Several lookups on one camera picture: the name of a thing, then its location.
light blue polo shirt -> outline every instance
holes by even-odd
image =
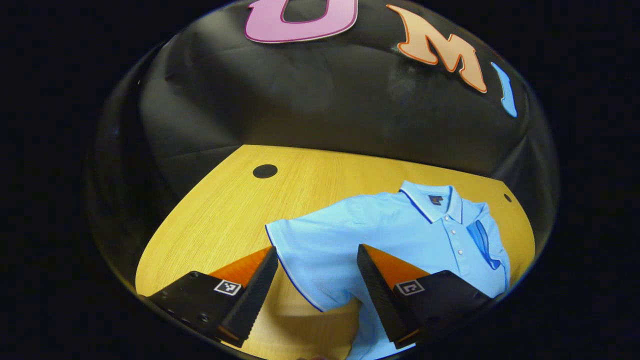
[[[397,193],[350,197],[266,230],[289,279],[318,310],[362,301],[348,360],[413,346],[396,350],[387,339],[356,263],[361,243],[431,274],[452,271],[490,297],[509,288],[509,258],[489,206],[461,199],[453,186],[405,181]]]

wooden table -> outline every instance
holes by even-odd
[[[277,174],[266,179],[253,176],[263,164],[276,165]],[[204,177],[157,229],[140,259],[136,290],[149,296],[188,271],[208,274],[270,246],[265,224],[300,217],[351,196],[395,193],[405,180],[453,185],[463,199],[487,202],[509,254],[512,285],[519,280],[534,257],[533,232],[518,200],[501,181],[372,156],[244,145]],[[279,266],[240,350],[277,360],[318,354],[344,359],[358,327],[359,307],[354,300],[320,313]]]

letter m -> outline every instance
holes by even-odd
[[[473,46],[458,35],[451,34],[449,39],[446,39],[427,20],[408,10],[389,4],[387,8],[397,12],[404,22],[406,42],[398,44],[398,49],[404,55],[423,63],[436,65],[438,57],[429,48],[431,42],[449,72],[454,72],[462,59],[463,66],[460,70],[462,79],[479,92],[486,93],[486,84]]]

